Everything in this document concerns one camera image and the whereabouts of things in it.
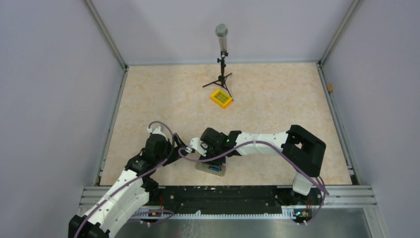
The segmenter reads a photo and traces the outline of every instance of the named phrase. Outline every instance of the gray floor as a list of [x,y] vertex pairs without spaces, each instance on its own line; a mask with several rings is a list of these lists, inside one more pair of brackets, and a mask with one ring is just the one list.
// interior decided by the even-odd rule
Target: gray floor
[[323,209],[309,226],[290,220],[170,220],[126,224],[117,238],[370,238],[363,209]]

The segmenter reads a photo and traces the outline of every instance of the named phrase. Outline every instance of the beige table surface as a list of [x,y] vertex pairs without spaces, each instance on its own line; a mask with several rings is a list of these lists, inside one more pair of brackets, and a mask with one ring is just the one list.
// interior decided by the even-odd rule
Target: beige table surface
[[[217,79],[218,64],[130,67],[101,185],[113,184],[145,146],[146,128],[154,120],[166,123],[186,144],[207,127],[225,134],[277,133],[298,124],[327,145],[321,169],[325,183],[351,184],[315,63],[228,63],[230,72],[227,85],[234,101],[223,109],[210,99],[219,87],[202,88]],[[190,157],[197,159],[198,153]],[[160,185],[284,185],[294,175],[279,156],[249,155],[227,158],[224,177],[180,159],[152,178]]]

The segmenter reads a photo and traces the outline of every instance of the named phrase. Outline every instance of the yellow box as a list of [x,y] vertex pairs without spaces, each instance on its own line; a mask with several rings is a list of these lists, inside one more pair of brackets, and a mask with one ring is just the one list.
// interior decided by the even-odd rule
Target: yellow box
[[217,89],[212,95],[211,99],[222,108],[226,108],[232,103],[233,99],[220,89]]

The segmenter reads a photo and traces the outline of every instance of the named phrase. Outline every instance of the blue component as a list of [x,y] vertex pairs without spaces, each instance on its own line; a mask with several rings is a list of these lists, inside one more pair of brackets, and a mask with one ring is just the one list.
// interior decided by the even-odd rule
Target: blue component
[[213,170],[213,171],[216,171],[216,172],[220,172],[220,170],[221,170],[221,169],[213,167],[213,166],[210,166],[210,169]]

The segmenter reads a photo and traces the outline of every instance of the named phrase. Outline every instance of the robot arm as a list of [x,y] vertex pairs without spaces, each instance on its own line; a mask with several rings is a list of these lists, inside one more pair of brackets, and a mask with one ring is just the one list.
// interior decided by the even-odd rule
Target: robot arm
[[149,201],[151,193],[158,188],[158,183],[150,178],[150,173],[146,177],[135,180],[129,185],[124,186],[138,176],[146,173],[156,165],[162,163],[168,158],[163,166],[168,165],[177,159],[178,149],[185,147],[177,134],[173,135],[172,145],[162,132],[162,127],[157,126],[152,132],[146,146],[141,152],[131,158],[120,177],[109,191],[100,199],[100,201],[87,211],[83,216],[75,215],[69,223],[68,237],[74,238],[83,220],[93,212],[93,210],[104,203],[96,212],[94,212],[82,227],[78,238],[113,238],[120,228],[131,218],[141,206]]
[[[324,157],[326,144],[319,138],[299,125],[292,125],[288,131],[274,134],[251,134],[242,131],[231,131],[228,135],[219,133],[212,128],[207,128],[200,138],[193,138],[190,147],[201,154],[200,160],[209,159],[220,155],[249,141],[264,141],[280,150],[304,173],[310,177],[318,177]],[[244,156],[250,154],[275,154],[272,148],[259,143],[251,143],[227,154]],[[226,158],[205,162],[207,169],[212,173],[222,170]],[[296,172],[293,181],[293,190],[302,195],[307,195],[312,186],[303,175]]]

